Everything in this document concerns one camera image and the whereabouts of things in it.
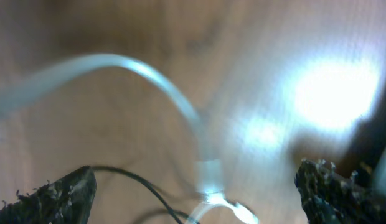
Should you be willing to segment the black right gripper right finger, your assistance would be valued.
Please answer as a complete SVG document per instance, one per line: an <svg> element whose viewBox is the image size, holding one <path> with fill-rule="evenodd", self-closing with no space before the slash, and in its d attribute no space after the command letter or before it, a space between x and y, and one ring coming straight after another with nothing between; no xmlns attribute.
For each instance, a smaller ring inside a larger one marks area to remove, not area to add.
<svg viewBox="0 0 386 224"><path fill-rule="evenodd" d="M325 166L303 159L294 178L310 224L386 223L386 197Z"/></svg>

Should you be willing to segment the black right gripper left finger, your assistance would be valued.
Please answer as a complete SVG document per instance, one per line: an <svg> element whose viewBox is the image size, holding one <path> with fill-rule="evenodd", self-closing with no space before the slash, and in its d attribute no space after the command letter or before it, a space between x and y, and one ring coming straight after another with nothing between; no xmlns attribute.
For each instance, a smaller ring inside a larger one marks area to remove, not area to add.
<svg viewBox="0 0 386 224"><path fill-rule="evenodd" d="M0 224L87 224L97 182L90 166L82 166L54 182L16 192L17 201L4 201Z"/></svg>

